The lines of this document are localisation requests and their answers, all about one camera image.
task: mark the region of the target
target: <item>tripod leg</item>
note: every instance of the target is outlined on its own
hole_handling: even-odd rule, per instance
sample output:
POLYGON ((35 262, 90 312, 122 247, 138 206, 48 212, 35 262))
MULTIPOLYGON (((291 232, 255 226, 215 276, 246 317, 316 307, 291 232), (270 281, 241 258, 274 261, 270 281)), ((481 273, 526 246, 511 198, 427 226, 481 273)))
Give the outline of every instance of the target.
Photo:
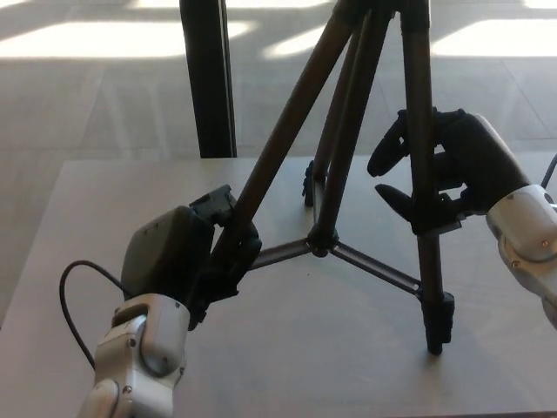
POLYGON ((314 253, 319 256, 326 255, 336 240, 334 227, 391 17, 392 12, 389 10, 372 10, 362 27, 323 205, 317 224, 308 236, 308 241, 316 249, 314 253))
POLYGON ((356 58, 356 51, 358 50, 360 34, 361 27, 354 31, 350 39, 345 62, 342 64, 339 81, 332 95, 331 106, 327 113, 325 126, 321 132, 321 139, 319 140, 319 146, 315 153, 312 173, 313 179, 317 181, 325 181, 325 175, 331 163, 332 151, 339 134, 340 118, 342 117, 342 110, 346 102, 346 93, 348 92, 350 75, 352 74, 354 59, 356 58))
POLYGON ((221 264, 247 231, 340 53, 367 10, 369 2, 362 0, 339 0, 335 6, 323 35, 238 197, 232 222, 220 235, 211 254, 212 264, 221 264))
MULTIPOLYGON (((429 2, 411 2, 400 16, 406 80, 408 143, 413 198, 418 211, 429 211, 437 200, 433 172, 433 105, 429 42, 429 2)), ((421 302, 427 348, 440 354, 450 341, 454 299, 443 292, 439 235, 418 237, 421 302)))

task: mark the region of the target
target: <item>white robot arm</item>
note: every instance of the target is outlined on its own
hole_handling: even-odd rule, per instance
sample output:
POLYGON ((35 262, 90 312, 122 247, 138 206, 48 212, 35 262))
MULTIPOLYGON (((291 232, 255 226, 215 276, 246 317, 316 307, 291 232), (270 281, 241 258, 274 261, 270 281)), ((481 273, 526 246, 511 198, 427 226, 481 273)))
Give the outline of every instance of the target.
POLYGON ((184 305, 161 294, 127 300, 97 345, 95 387, 77 418, 172 418, 189 320, 184 305))
POLYGON ((499 253, 519 283, 540 296, 557 328, 557 206, 540 185, 527 185, 487 212, 499 253))

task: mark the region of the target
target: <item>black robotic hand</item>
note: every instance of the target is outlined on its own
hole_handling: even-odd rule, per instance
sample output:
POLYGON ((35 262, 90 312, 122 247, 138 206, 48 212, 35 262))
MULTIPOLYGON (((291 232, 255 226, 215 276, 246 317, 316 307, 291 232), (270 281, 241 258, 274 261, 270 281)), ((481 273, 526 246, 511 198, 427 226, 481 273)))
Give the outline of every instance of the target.
MULTIPOLYGON (((433 115, 435 144, 442 147, 434 155, 436 186, 445 191, 465 185, 460 198, 452 200, 442 193, 435 207, 419 211, 412 197, 389 185, 376 186, 385 202, 412 224, 416 235, 456 229, 467 216, 485 214, 509 193, 530 185, 505 142, 482 116, 435 108, 433 115)), ((406 111, 400 111, 367 170, 373 177, 382 176, 408 154, 406 111)))

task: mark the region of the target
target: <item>black pole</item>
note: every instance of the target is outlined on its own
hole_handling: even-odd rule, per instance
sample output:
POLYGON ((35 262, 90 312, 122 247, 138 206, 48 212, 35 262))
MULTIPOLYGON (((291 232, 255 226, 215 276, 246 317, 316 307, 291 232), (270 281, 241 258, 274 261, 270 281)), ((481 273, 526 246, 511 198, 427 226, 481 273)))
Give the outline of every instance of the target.
POLYGON ((225 0, 180 0, 201 158, 237 157, 225 0))

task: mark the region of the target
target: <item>black cable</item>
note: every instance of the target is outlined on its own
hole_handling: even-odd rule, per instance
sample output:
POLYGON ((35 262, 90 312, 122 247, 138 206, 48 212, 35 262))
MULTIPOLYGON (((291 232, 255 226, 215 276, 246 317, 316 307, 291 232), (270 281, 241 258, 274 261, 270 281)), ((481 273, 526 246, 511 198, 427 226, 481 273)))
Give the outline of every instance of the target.
POLYGON ((68 276, 70 275, 71 270, 73 270, 77 266, 87 266, 87 267, 90 267, 93 270, 96 270, 97 272, 101 273, 114 286, 116 286, 118 289, 120 289, 126 297, 131 297, 131 293, 128 292, 125 289, 124 286, 122 286, 122 284, 118 281, 118 279, 116 279, 116 277, 114 277, 112 274, 110 274, 106 270, 104 270, 100 265, 98 265, 96 263, 93 263, 92 261, 88 261, 88 260, 74 261, 73 263, 71 263, 69 266, 67 266, 64 269, 64 272, 62 273, 62 277, 60 277, 60 286, 58 287, 58 292, 60 294, 60 307, 62 308, 62 314, 64 314, 64 318, 66 319, 66 323, 68 324, 68 328, 70 329, 71 334, 73 335, 73 337, 76 339, 76 342, 79 345, 79 347, 81 348, 81 351, 84 352, 85 357, 87 357, 87 361, 89 362, 89 364, 91 364, 91 367, 93 367, 93 370, 95 370, 95 360, 93 359, 93 356, 91 355, 91 352, 89 351, 87 346, 85 346, 85 343, 84 343, 83 339, 81 338, 81 335, 79 335, 79 332, 76 328, 76 325, 73 323, 73 320, 71 318, 70 311, 68 310, 68 304, 66 302, 66 280, 68 279, 68 276))
POLYGON ((554 159, 551 160, 551 163, 549 163, 549 167, 547 168, 546 175, 543 176, 543 180, 541 181, 541 186, 544 189, 547 187, 547 184, 549 183, 549 179, 554 174, 556 165, 557 165, 557 154, 554 156, 554 159))

